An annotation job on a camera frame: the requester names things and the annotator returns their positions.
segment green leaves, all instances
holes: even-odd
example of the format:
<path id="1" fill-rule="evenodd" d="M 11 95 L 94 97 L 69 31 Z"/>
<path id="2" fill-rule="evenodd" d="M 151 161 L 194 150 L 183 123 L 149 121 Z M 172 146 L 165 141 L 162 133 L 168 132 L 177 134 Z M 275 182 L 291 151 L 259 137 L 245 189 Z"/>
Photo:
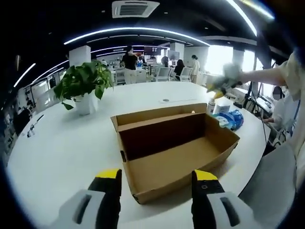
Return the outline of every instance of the green leaves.
<path id="1" fill-rule="evenodd" d="M 54 93 L 61 101 L 72 100 L 78 95 L 90 94 L 94 90 L 97 98 L 101 99 L 104 90 L 113 87 L 111 72 L 100 61 L 85 62 L 81 66 L 71 66 L 67 69 L 61 82 L 54 88 Z M 67 110 L 73 106 L 62 104 Z"/>
<path id="2" fill-rule="evenodd" d="M 95 86 L 95 91 L 94 91 L 94 94 L 95 96 L 98 98 L 98 99 L 101 99 L 103 94 L 104 94 L 104 88 L 105 86 L 104 85 L 96 85 Z"/>
<path id="3" fill-rule="evenodd" d="M 71 110 L 73 108 L 73 106 L 71 106 L 70 104 L 65 104 L 64 102 L 62 102 L 61 104 L 64 105 L 67 110 Z"/>

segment sleeve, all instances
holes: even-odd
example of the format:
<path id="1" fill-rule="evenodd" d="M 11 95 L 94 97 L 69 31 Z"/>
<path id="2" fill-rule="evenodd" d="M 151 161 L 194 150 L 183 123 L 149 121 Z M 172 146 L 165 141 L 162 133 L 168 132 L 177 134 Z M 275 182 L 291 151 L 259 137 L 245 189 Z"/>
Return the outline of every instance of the sleeve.
<path id="1" fill-rule="evenodd" d="M 291 94 L 293 100 L 300 99 L 301 96 L 301 82 L 300 82 L 300 74 L 301 74 L 301 65 L 295 58 L 295 53 L 292 53 L 289 57 L 288 61 L 282 63 L 279 66 L 279 70 L 281 75 L 283 76 L 289 93 Z"/>

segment man in black shirt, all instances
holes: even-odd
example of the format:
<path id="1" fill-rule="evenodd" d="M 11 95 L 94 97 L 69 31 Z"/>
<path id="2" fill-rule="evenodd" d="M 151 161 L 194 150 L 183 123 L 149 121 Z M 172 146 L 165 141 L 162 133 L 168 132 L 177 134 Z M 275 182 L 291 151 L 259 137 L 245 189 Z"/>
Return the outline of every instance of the man in black shirt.
<path id="1" fill-rule="evenodd" d="M 126 54 L 122 59 L 125 66 L 125 82 L 126 84 L 136 83 L 137 81 L 137 71 L 135 68 L 138 62 L 138 57 L 133 54 L 132 46 L 127 46 Z"/>

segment white flower pot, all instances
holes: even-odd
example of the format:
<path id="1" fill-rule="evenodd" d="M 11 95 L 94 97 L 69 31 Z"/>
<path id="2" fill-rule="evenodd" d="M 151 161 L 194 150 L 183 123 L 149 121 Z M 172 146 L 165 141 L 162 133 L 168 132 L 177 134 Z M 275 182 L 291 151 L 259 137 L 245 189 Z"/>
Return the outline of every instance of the white flower pot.
<path id="1" fill-rule="evenodd" d="M 98 99 L 94 93 L 76 96 L 75 107 L 80 115 L 89 115 L 97 111 Z"/>

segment yellow object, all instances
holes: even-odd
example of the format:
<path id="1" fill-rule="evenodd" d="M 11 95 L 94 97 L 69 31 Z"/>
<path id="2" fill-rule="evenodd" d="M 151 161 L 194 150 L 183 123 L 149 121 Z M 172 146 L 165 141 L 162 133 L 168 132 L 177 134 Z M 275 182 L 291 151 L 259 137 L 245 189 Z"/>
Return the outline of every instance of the yellow object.
<path id="1" fill-rule="evenodd" d="M 218 180 L 212 173 L 195 169 L 197 180 Z"/>
<path id="2" fill-rule="evenodd" d="M 118 168 L 106 169 L 102 172 L 99 172 L 95 177 L 99 178 L 116 178 L 116 174 L 118 173 Z"/>
<path id="3" fill-rule="evenodd" d="M 216 94 L 214 95 L 213 99 L 219 99 L 219 98 L 223 97 L 223 95 L 224 94 L 222 92 L 217 91 Z"/>
<path id="4" fill-rule="evenodd" d="M 213 99 L 219 99 L 219 98 L 224 96 L 224 94 L 221 91 L 217 90 L 214 87 L 213 84 L 207 84 L 206 87 L 208 89 L 207 92 L 211 92 L 211 91 L 215 91 L 216 92 L 216 94 L 214 95 Z"/>

